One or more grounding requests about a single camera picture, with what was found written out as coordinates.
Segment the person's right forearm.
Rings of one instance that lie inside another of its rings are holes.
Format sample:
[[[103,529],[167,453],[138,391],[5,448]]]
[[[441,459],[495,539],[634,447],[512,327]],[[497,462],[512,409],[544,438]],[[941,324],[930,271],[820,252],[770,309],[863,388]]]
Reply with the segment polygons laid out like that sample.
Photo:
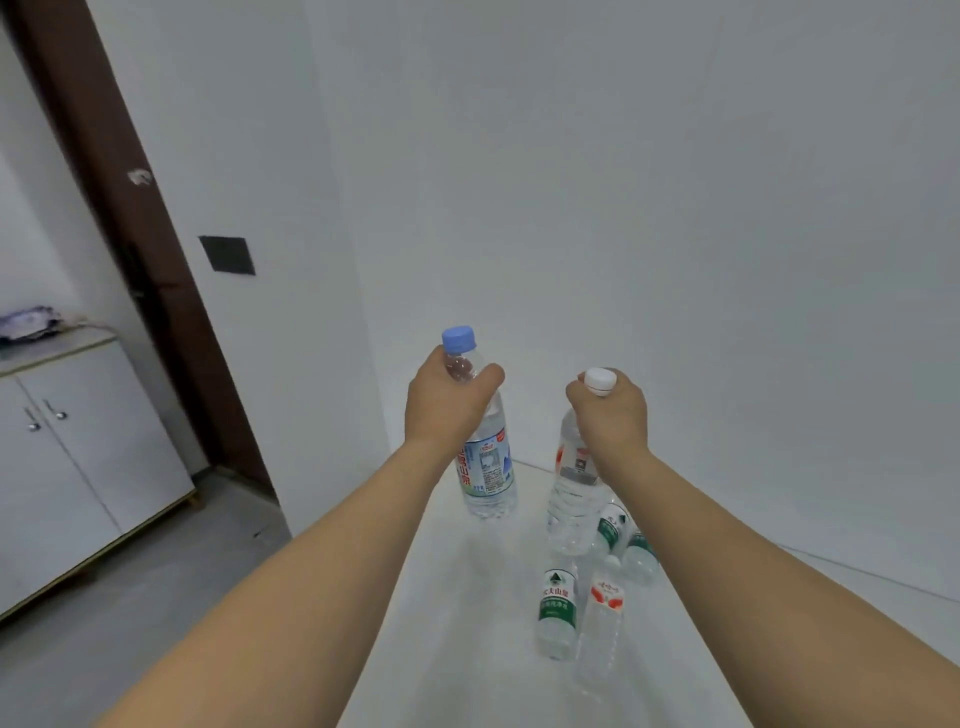
[[[960,728],[960,666],[637,445],[594,446],[754,728]]]

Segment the blue cap water bottle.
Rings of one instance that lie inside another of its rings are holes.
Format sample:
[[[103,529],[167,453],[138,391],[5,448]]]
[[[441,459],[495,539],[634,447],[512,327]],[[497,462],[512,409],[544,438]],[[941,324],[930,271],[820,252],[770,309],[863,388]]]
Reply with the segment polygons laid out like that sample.
[[[486,367],[474,329],[456,325],[441,334],[445,366],[457,383],[469,383]],[[479,521],[500,520],[518,507],[515,469],[500,393],[492,396],[478,428],[462,446],[455,467],[467,512]]]

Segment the green label water bottle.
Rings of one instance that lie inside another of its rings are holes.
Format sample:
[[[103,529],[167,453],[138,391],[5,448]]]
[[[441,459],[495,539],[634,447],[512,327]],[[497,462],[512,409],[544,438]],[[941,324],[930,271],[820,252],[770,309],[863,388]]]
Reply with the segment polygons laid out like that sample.
[[[631,528],[620,564],[623,575],[634,584],[649,585],[656,580],[660,561],[640,528]]]
[[[550,551],[540,581],[534,643],[545,658],[573,659],[579,638],[580,575],[574,557]]]
[[[591,554],[597,563],[616,555],[618,545],[630,530],[632,520],[621,501],[611,496],[601,510],[591,543]]]

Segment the person's left forearm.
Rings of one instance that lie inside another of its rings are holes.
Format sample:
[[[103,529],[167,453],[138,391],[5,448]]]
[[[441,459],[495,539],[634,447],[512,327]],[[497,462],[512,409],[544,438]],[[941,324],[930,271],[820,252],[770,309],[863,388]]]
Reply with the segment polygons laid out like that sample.
[[[335,728],[459,448],[408,439],[239,583],[97,728]]]

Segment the crumpled bag clutter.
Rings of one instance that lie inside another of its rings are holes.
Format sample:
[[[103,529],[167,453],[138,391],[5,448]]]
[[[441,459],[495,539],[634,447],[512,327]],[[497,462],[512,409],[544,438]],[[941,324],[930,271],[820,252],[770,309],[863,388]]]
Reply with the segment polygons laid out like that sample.
[[[52,335],[64,325],[63,314],[48,305],[37,305],[0,315],[0,348]]]

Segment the red label water bottle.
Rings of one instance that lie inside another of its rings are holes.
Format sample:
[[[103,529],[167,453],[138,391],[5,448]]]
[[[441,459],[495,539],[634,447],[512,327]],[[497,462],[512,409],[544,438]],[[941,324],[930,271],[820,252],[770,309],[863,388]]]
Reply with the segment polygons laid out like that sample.
[[[615,670],[626,601],[619,562],[609,557],[592,576],[574,660],[574,682],[586,692],[601,691]]]

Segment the white cap water bottle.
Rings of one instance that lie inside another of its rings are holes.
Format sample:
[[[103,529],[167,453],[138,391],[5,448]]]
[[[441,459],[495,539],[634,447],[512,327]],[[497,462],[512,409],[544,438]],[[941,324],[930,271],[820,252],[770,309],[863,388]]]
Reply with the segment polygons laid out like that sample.
[[[594,531],[605,504],[604,485],[577,415],[569,409],[559,431],[555,480],[547,503],[549,548],[566,556],[592,549]]]

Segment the black wall switch plate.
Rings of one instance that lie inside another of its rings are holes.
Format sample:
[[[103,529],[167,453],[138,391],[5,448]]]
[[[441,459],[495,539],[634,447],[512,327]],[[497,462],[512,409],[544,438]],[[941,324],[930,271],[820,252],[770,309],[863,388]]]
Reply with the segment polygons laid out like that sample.
[[[200,235],[198,240],[213,271],[245,277],[257,275],[255,262],[246,238]]]

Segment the person's left hand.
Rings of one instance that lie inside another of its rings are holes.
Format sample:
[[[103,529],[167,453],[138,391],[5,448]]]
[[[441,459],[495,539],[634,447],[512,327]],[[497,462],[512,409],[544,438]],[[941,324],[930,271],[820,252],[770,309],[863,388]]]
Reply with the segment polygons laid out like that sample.
[[[491,401],[464,401],[461,382],[447,368],[447,355],[435,346],[409,384],[404,418],[404,443],[430,450],[443,466],[479,429]]]

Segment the brown door frame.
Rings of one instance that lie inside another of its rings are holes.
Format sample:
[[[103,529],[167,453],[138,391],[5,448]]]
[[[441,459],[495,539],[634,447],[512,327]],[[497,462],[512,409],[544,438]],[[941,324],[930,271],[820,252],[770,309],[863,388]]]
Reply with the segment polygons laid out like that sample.
[[[88,0],[0,0],[0,18],[207,463],[276,502]]]

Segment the person's right hand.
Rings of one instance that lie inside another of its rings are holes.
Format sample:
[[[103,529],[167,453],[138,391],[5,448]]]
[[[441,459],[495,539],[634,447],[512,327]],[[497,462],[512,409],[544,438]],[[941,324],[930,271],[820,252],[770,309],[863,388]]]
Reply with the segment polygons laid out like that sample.
[[[607,484],[639,467],[651,454],[648,444],[647,403],[642,389],[618,369],[608,394],[588,411],[576,413],[584,442],[591,450],[598,473]]]

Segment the white cabinet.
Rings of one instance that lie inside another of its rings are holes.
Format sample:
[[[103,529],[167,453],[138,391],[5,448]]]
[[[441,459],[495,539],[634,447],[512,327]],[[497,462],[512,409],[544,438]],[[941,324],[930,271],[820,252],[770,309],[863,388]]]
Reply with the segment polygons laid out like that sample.
[[[43,399],[69,417],[52,418]],[[28,431],[23,407],[41,431]],[[0,623],[198,502],[112,331],[80,326],[0,352]]]

